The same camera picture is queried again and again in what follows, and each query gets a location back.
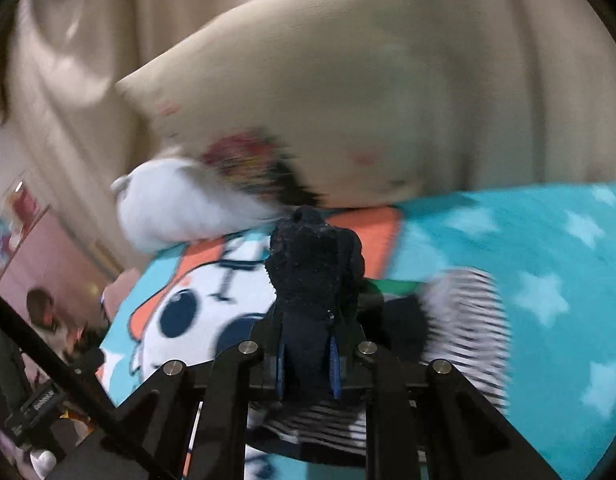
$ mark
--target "blue star blanket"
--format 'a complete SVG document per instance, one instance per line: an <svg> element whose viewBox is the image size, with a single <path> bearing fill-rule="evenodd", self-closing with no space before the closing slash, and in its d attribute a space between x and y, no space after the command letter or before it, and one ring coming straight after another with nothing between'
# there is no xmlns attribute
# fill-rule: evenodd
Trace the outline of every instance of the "blue star blanket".
<svg viewBox="0 0 616 480"><path fill-rule="evenodd" d="M357 231L378 283L485 271L509 329L506 416L563 479L589 474L616 434L616 184L455 193L328 221ZM116 403L165 360L202 362L247 337L274 298L262 264L269 232L155 258L102 344ZM246 450L246 478L363 475Z"/></svg>

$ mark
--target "striped cloth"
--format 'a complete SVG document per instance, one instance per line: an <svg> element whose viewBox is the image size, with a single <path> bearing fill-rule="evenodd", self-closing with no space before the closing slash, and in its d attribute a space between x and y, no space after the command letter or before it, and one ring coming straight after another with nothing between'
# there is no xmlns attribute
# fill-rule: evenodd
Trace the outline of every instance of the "striped cloth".
<svg viewBox="0 0 616 480"><path fill-rule="evenodd" d="M477 269L453 269L424 284L420 295L429 331L422 362L449 360L503 412L510 332L492 278ZM249 425L259 425L256 420L289 442L366 453L362 406L342 408L325 400L292 413L259 408Z"/></svg>

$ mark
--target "metal screw head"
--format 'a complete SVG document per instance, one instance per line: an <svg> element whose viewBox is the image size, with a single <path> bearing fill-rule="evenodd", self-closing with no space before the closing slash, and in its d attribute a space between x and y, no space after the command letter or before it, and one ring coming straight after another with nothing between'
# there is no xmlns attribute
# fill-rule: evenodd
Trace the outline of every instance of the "metal screw head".
<svg viewBox="0 0 616 480"><path fill-rule="evenodd" d="M362 354L372 355L377 352L377 345L372 341L362 341L357 345L357 350L359 350Z"/></svg>
<svg viewBox="0 0 616 480"><path fill-rule="evenodd" d="M447 374L450 373L450 370L453 369L453 365L451 365L445 359L437 359L433 361L432 369L438 374Z"/></svg>
<svg viewBox="0 0 616 480"><path fill-rule="evenodd" d="M163 373L165 373L166 375L177 375L183 369L183 363L181 361L177 361L176 359L168 361L165 365L163 365Z"/></svg>
<svg viewBox="0 0 616 480"><path fill-rule="evenodd" d="M259 346L254 341L242 341L239 343L239 352L242 354L252 354L257 351Z"/></svg>

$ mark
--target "pillowcase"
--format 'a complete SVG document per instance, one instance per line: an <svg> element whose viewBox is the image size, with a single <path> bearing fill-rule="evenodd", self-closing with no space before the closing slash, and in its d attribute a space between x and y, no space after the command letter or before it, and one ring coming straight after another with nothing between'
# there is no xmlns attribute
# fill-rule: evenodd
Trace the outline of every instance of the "pillowcase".
<svg viewBox="0 0 616 480"><path fill-rule="evenodd" d="M251 229L282 211L276 203L234 190L186 158L149 160L111 188L124 235L144 253Z"/></svg>
<svg viewBox="0 0 616 480"><path fill-rule="evenodd" d="M252 0L117 89L164 145L241 190L325 207L398 202L419 190L413 6Z"/></svg>

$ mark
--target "pink wall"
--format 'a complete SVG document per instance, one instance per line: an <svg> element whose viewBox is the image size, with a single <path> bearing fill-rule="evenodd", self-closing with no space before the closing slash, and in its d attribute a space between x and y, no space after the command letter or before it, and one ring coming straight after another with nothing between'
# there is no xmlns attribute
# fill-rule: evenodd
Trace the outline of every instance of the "pink wall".
<svg viewBox="0 0 616 480"><path fill-rule="evenodd" d="M68 325L101 323L99 300L110 280L47 210L19 245L0 278L0 295L28 319L26 294L42 286Z"/></svg>

